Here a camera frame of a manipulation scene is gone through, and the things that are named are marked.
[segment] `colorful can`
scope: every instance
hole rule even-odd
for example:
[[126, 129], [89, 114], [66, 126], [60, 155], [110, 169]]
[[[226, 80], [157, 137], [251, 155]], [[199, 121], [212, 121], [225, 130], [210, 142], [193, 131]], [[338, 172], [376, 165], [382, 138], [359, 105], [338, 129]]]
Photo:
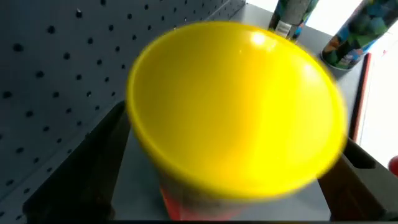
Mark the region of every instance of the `colorful can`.
[[353, 68], [397, 19], [398, 1], [363, 0], [322, 50], [322, 59], [332, 67]]
[[268, 29], [296, 42], [318, 0], [279, 0]]

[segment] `white label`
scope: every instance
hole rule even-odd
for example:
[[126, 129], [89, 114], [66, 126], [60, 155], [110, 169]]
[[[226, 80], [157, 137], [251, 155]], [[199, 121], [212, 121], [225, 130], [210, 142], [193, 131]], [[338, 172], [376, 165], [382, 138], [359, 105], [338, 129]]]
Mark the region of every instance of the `white label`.
[[278, 34], [279, 36], [287, 37], [290, 28], [292, 28], [292, 25], [279, 21], [278, 25], [276, 26], [275, 33]]

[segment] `pegboard hole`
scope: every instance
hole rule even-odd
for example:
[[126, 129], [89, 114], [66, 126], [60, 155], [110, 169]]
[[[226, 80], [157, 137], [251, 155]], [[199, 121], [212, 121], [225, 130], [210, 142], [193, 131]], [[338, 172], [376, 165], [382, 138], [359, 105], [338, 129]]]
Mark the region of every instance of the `pegboard hole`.
[[10, 91], [4, 91], [2, 93], [2, 98], [3, 99], [8, 99], [8, 98], [11, 98], [11, 97], [12, 97], [12, 93]]
[[67, 52], [67, 53], [64, 53], [63, 59], [69, 60], [69, 59], [70, 59], [70, 54], [69, 54], [68, 52]]
[[80, 9], [76, 9], [76, 18], [80, 19], [83, 17], [83, 13], [80, 11]]
[[43, 78], [43, 77], [44, 77], [44, 72], [43, 71], [36, 72], [36, 78]]
[[21, 153], [23, 153], [24, 152], [24, 148], [23, 147], [19, 147], [19, 148], [17, 148], [17, 150], [15, 151], [17, 154], [21, 154]]
[[14, 46], [12, 46], [12, 48], [14, 49], [15, 52], [24, 51], [24, 46], [22, 46], [21, 44], [14, 44]]
[[54, 33], [55, 33], [55, 27], [54, 27], [54, 26], [49, 26], [49, 27], [47, 28], [47, 32], [48, 32], [49, 34], [54, 34]]
[[8, 186], [11, 186], [12, 184], [14, 183], [14, 180], [7, 180], [7, 182], [6, 182], [6, 186], [8, 187]]
[[33, 116], [33, 111], [26, 111], [26, 113], [25, 113], [25, 116], [27, 117], [27, 118], [30, 118], [30, 117], [32, 117]]

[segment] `gray pegboard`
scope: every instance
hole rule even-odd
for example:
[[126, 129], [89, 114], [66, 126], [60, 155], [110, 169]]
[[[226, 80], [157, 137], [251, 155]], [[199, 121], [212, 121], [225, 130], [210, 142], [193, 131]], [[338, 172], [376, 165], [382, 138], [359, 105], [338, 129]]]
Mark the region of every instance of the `gray pegboard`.
[[242, 0], [0, 2], [0, 223], [124, 99], [144, 46], [175, 27], [228, 20]]

